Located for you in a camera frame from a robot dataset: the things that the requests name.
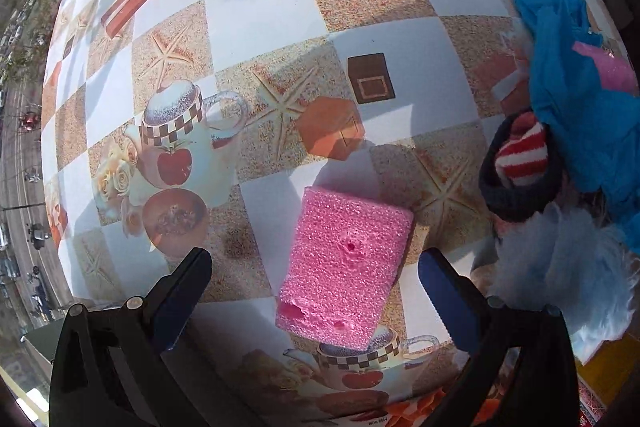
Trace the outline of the pink sponge block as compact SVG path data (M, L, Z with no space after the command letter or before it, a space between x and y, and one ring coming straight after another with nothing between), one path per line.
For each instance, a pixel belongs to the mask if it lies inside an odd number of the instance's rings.
M349 350L368 347L412 230L401 207L305 188L276 325Z
M593 60L603 89L626 92L631 95L639 93L636 73L623 58L616 57L605 49L579 41L573 44L573 50Z

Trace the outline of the red patterned carton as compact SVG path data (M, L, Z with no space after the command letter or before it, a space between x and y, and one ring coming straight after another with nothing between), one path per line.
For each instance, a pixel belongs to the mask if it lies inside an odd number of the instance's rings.
M607 341L586 363L576 363L581 426L640 426L639 340Z

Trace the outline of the light blue fluffy duster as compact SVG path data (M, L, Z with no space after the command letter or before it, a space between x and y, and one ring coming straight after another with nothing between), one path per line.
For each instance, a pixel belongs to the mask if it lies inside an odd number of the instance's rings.
M488 294L514 309L560 309L582 364L628 329L639 269L615 225L552 202L506 233L497 255Z

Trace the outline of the floral printed box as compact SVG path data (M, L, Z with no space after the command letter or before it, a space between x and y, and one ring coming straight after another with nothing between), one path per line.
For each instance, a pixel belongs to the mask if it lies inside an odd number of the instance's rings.
M380 409L341 418L341 426L420 426L446 397L448 388L439 387L410 400L384 405ZM503 393L492 386L488 397L476 414L473 426L492 418L502 401Z

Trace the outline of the striped navy pink sock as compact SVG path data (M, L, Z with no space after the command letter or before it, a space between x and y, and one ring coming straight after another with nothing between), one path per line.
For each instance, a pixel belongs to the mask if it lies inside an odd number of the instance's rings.
M478 187L493 215L522 223L556 199L563 174L550 128L528 108L500 124L480 166Z

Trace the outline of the blue crumpled cloth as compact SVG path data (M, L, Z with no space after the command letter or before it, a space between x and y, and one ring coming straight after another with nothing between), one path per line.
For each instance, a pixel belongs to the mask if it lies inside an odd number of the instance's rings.
M533 36L529 98L548 124L578 191L603 192L627 246L639 249L639 100L602 87L593 59L575 43L598 46L585 0L514 0Z

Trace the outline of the checkered patterned tablecloth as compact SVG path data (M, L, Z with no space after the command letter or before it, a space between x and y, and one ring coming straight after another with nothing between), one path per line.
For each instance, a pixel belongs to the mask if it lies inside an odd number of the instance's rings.
M624 55L603 1L585 2ZM62 0L42 162L70 292L120 305L207 249L190 333L270 426L341 426L448 388L465 357L418 258L436 246L488 283L499 222L477 177L501 121L528 102L531 53L513 0ZM276 325L313 185L413 213L366 355Z

